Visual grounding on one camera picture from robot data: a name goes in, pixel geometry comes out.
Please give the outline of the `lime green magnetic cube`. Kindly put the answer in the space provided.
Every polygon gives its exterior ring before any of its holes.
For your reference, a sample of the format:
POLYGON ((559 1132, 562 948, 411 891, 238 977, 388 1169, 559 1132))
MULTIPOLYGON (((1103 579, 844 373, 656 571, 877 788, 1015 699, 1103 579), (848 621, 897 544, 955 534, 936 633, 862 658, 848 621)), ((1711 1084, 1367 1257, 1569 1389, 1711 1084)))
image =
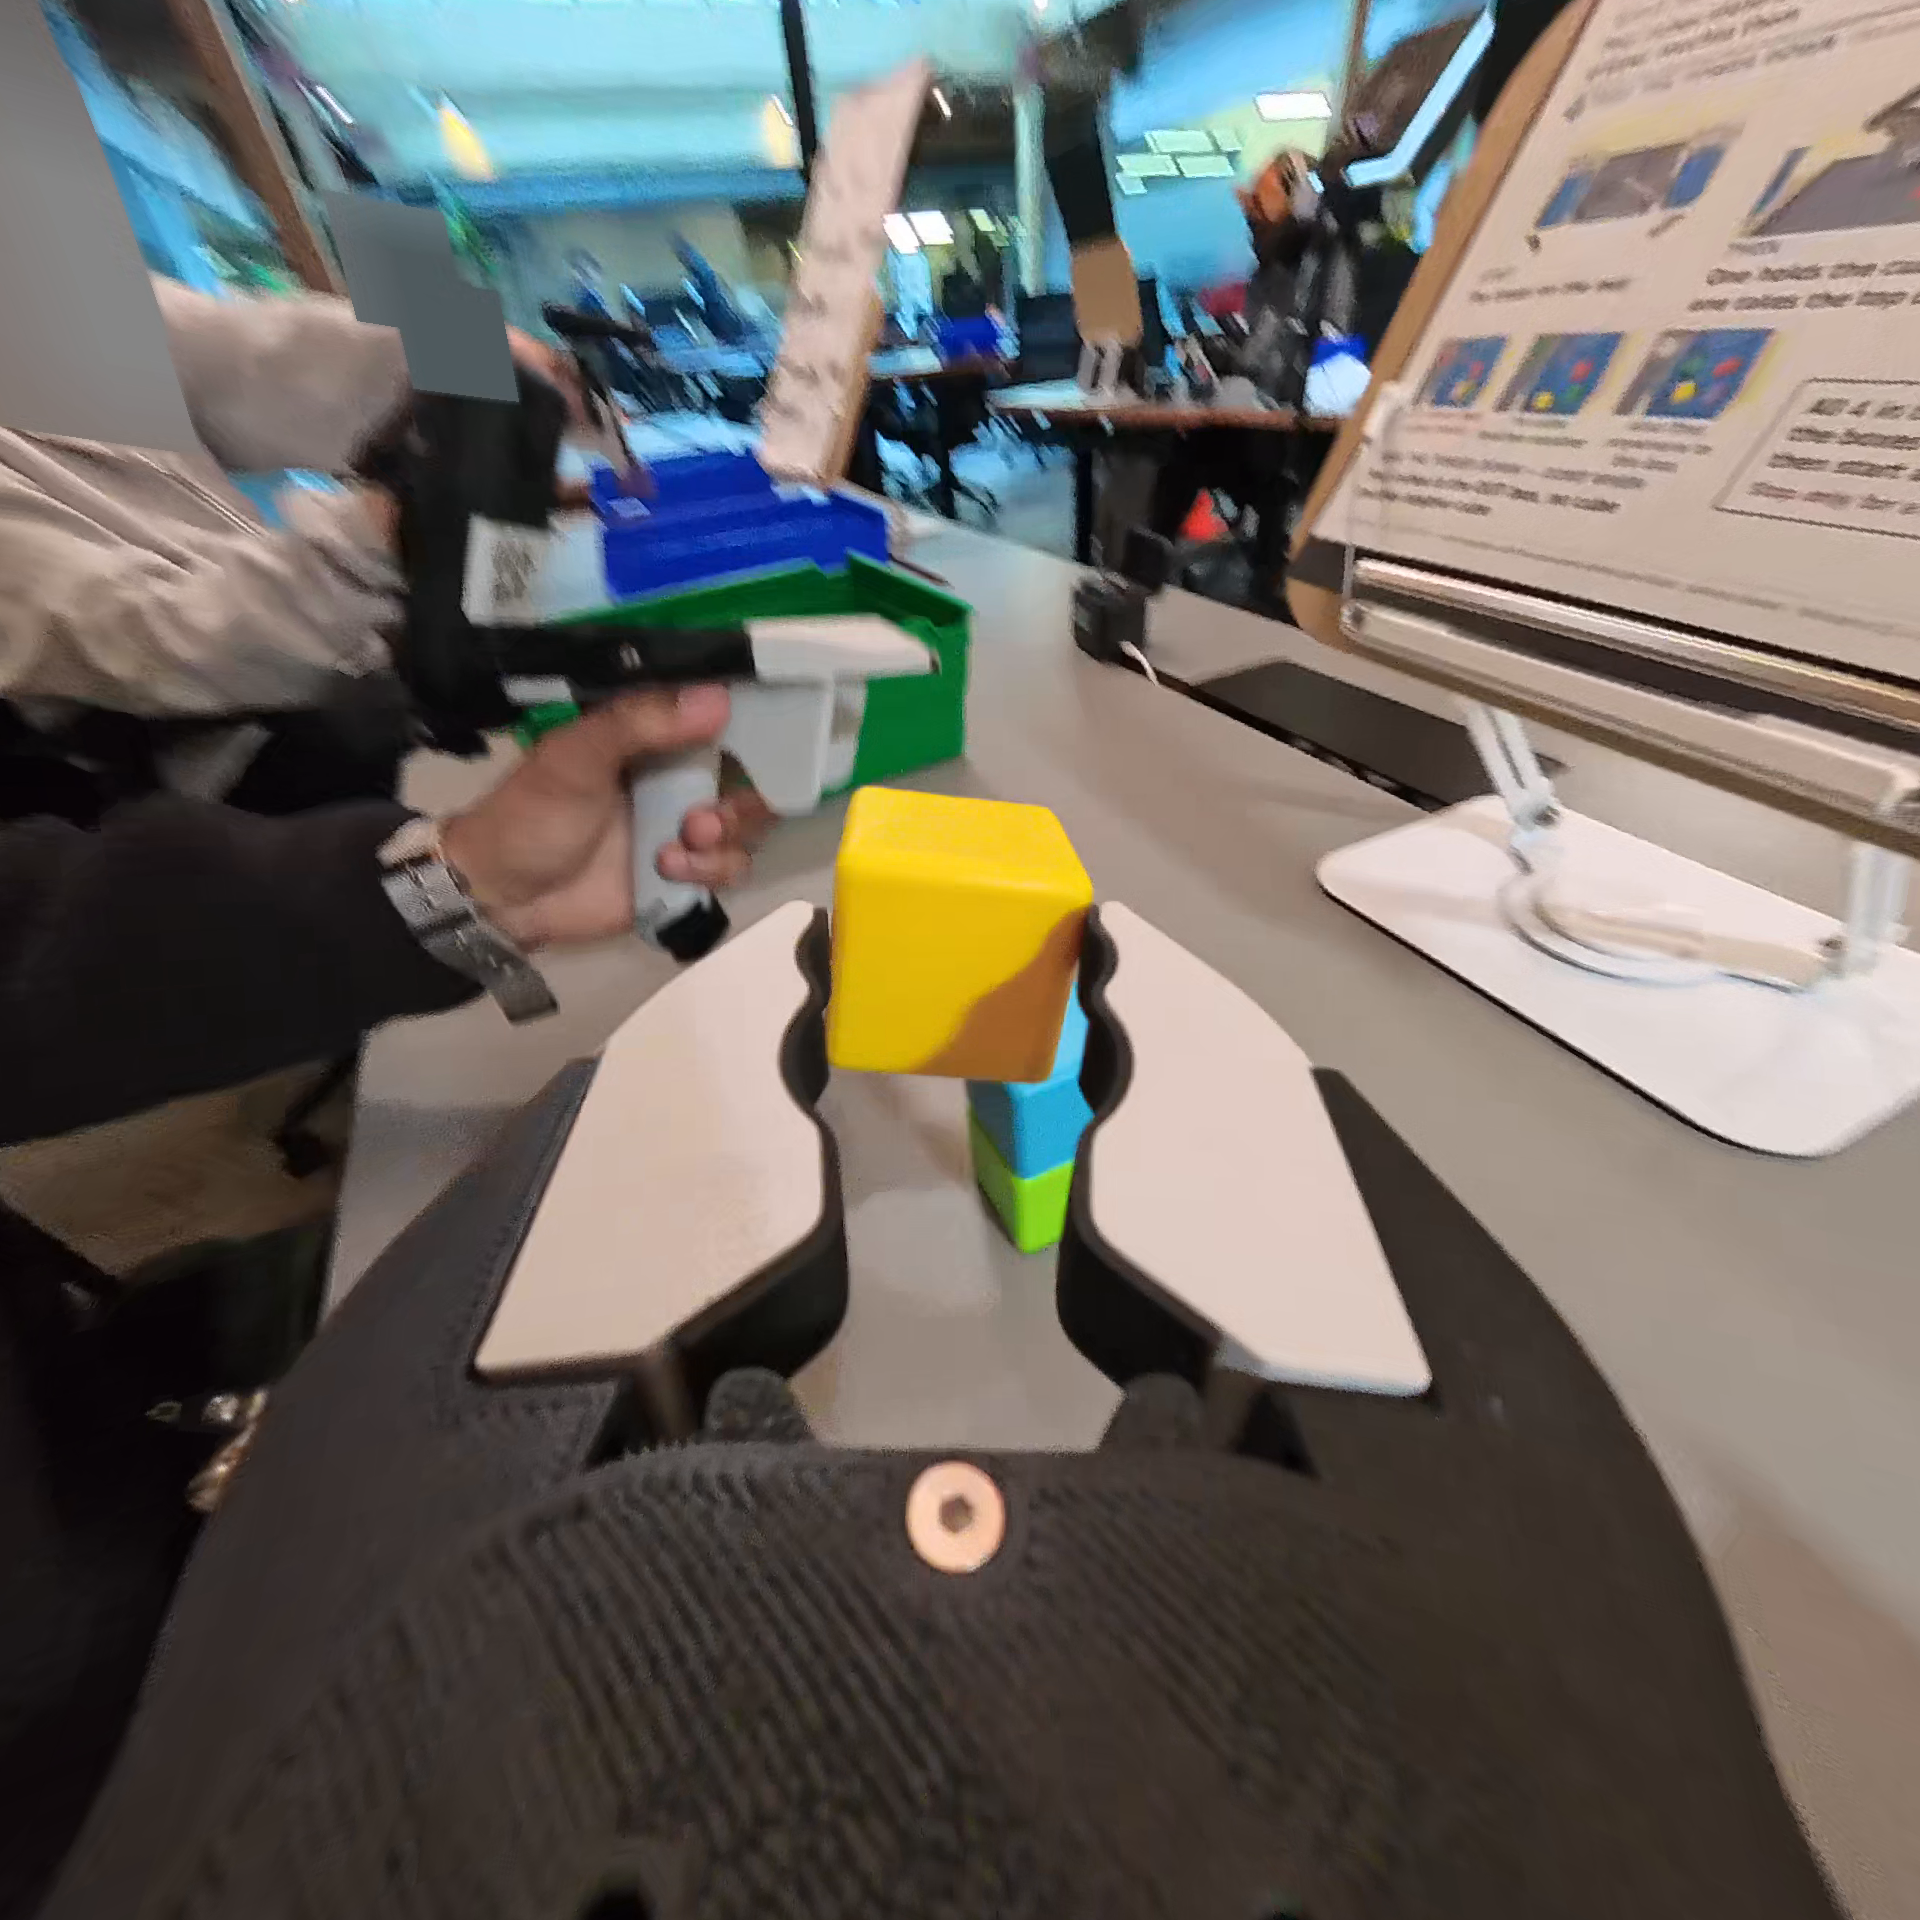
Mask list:
POLYGON ((1009 1241, 1027 1255, 1058 1245, 1070 1214, 1074 1158, 1017 1173, 976 1115, 969 1117, 974 1183, 1009 1241))

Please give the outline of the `small black charger box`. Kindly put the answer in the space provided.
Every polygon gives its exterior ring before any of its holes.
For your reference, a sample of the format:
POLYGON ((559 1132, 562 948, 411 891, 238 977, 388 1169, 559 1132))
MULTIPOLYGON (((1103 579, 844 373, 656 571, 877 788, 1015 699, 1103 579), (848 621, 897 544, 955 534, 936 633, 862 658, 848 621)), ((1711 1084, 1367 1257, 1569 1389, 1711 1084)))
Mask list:
POLYGON ((1072 594, 1075 647, 1103 664, 1145 672, 1147 621, 1157 588, 1112 571, 1085 573, 1072 594))

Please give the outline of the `long wooden desk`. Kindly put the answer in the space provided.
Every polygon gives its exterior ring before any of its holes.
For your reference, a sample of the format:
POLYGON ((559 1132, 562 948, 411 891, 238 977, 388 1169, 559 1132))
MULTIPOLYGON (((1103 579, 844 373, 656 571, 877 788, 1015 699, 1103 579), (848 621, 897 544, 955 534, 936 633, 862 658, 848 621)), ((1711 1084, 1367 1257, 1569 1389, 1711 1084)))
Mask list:
POLYGON ((1344 415, 1299 413, 1272 404, 1225 404, 1192 398, 1144 398, 1122 390, 1085 390, 1074 382, 1033 382, 990 390, 990 413, 1004 419, 1041 421, 1056 429, 1105 429, 1112 433, 1192 433, 1233 429, 1254 433, 1340 433, 1344 415))

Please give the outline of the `yellow magnetic cube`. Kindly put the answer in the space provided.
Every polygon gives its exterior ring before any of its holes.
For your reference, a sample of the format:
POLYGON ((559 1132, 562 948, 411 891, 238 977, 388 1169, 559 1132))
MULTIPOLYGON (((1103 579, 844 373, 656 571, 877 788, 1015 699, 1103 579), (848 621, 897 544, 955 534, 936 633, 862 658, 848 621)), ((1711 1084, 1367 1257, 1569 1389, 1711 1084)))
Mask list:
POLYGON ((1093 901, 1041 804, 860 788, 835 864, 831 1066, 1048 1078, 1093 901))

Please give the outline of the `closed grey laptop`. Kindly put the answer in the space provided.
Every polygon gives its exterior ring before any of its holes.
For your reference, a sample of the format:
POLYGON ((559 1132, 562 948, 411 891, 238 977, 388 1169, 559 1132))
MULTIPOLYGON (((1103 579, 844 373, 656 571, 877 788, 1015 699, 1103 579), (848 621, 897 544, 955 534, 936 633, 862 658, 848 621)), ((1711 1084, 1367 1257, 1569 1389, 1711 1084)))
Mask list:
POLYGON ((1495 794, 1468 728, 1293 660, 1186 682, 1184 693, 1303 755, 1439 812, 1495 794))

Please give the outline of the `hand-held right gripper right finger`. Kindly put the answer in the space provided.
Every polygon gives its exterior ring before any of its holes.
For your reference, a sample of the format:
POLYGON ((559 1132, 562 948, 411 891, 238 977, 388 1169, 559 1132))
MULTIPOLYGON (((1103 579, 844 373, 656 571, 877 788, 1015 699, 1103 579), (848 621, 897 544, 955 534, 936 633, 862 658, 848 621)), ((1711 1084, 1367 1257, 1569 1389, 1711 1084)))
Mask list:
POLYGON ((1136 909, 1089 917, 1093 1117, 1058 1315, 1109 1379, 1213 1362, 1311 1387, 1429 1387, 1379 1228, 1307 1051, 1136 909))

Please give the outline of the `tall instruction board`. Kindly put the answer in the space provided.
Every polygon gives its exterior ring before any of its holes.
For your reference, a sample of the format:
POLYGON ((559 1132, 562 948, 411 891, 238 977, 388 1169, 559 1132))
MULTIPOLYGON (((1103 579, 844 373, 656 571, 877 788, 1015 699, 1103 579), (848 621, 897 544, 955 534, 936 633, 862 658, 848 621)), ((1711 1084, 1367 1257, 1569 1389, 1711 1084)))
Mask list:
POLYGON ((887 221, 901 207, 932 64, 848 93, 817 151, 780 349, 759 408, 759 458, 778 483, 831 489, 868 408, 887 221))

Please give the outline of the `green plastic bin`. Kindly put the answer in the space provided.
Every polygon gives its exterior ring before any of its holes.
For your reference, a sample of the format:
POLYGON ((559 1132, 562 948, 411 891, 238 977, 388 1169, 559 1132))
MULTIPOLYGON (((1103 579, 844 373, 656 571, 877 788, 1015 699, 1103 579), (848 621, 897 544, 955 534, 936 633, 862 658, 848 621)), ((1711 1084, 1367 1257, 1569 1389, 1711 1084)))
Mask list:
POLYGON ((852 559, 844 569, 801 563, 553 617, 541 627, 545 662, 522 668, 539 695, 526 709, 526 730, 541 732, 555 724, 572 687, 599 691, 609 684, 619 641, 634 645, 646 666, 677 666, 685 676, 700 668, 708 676, 726 662, 737 662, 741 650, 730 652, 708 641, 689 649, 664 635, 745 631, 749 621, 765 617, 848 614, 875 614, 922 637, 938 652, 941 672, 870 685, 852 781, 829 796, 963 755, 972 631, 969 602, 904 563, 864 559, 852 559))

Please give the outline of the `blue magnetic cube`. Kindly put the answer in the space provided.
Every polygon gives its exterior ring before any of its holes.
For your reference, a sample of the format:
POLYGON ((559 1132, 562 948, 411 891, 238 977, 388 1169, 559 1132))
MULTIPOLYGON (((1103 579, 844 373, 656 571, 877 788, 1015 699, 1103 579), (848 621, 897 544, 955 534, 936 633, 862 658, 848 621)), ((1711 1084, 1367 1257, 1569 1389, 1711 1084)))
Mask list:
POLYGON ((1035 1082, 971 1080, 974 1119, 1019 1179, 1039 1179, 1072 1165, 1091 1121, 1081 1090, 1087 1014, 1077 991, 1070 993, 1066 1018, 1046 1076, 1035 1082))

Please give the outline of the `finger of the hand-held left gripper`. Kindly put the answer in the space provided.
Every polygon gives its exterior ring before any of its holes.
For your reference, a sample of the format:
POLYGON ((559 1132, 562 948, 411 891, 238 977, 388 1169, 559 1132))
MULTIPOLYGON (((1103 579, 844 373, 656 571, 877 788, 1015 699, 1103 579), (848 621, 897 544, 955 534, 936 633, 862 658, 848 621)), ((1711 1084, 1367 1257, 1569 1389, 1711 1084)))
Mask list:
POLYGON ((870 685, 936 678, 938 652, 875 614, 749 621, 726 755, 778 818, 805 818, 852 781, 870 685))

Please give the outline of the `blue plastic bin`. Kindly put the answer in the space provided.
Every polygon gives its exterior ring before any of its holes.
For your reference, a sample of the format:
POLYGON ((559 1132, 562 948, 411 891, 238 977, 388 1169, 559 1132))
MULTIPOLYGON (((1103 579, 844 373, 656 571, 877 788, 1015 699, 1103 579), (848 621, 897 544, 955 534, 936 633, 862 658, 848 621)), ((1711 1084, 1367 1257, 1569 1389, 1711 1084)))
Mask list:
POLYGON ((887 563, 895 524, 866 495, 780 481, 749 448, 675 452, 642 483, 590 466, 603 571, 615 600, 646 600, 801 563, 887 563))

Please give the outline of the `silver wristwatch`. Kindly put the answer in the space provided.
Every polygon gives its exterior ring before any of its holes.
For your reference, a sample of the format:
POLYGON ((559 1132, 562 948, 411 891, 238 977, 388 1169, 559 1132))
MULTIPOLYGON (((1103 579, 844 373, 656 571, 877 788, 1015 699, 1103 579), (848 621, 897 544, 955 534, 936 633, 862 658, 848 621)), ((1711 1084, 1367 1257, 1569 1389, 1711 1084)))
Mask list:
POLYGON ((516 1022, 545 1020, 561 1002, 531 956, 473 897, 448 858, 440 823, 413 816, 376 853, 382 890, 419 946, 516 1022))

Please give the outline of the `person's left forearm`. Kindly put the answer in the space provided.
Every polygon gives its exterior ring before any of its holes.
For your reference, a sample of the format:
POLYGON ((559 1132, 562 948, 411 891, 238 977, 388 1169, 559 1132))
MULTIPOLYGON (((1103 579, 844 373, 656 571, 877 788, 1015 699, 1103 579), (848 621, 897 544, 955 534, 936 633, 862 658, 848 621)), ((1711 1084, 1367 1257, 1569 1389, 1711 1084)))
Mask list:
POLYGON ((176 796, 3 833, 3 1142, 61 1136, 337 1055, 481 987, 397 911, 417 816, 176 796))

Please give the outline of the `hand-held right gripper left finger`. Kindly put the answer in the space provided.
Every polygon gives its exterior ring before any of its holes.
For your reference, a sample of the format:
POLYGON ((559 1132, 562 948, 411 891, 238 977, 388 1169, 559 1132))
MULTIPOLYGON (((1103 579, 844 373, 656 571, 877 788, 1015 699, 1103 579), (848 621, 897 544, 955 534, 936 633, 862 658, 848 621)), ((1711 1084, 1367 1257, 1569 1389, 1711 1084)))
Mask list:
POLYGON ((794 1379, 850 1305, 842 1160, 821 1115, 827 909, 790 901, 601 1047, 473 1352, 489 1385, 613 1381, 695 1426, 743 1368, 794 1379))

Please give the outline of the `person's left hand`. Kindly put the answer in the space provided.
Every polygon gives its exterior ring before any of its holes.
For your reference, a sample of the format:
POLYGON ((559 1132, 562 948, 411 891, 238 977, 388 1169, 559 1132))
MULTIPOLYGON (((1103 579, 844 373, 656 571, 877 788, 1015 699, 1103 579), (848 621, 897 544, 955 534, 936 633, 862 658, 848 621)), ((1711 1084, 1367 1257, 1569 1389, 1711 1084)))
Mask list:
POLYGON ((613 940, 634 923, 630 779, 716 744, 732 715, 722 684, 640 689, 592 707, 444 818, 440 849, 518 948, 613 940))

